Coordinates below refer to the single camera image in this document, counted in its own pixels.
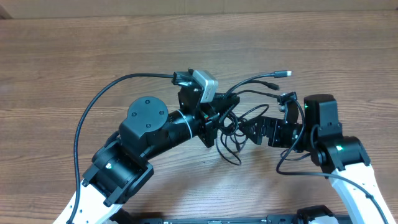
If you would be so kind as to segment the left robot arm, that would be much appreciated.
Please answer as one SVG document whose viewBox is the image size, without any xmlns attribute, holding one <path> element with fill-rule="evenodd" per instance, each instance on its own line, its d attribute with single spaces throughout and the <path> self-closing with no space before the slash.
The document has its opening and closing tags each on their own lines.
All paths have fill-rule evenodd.
<svg viewBox="0 0 398 224">
<path fill-rule="evenodd" d="M 217 93 L 206 103 L 201 90 L 183 87 L 179 110 L 169 113 L 165 103 L 152 96 L 134 101 L 127 118 L 97 151 L 56 223 L 104 223 L 153 176 L 149 160 L 198 136 L 206 147 L 215 143 L 220 119 L 240 98 Z"/>
</svg>

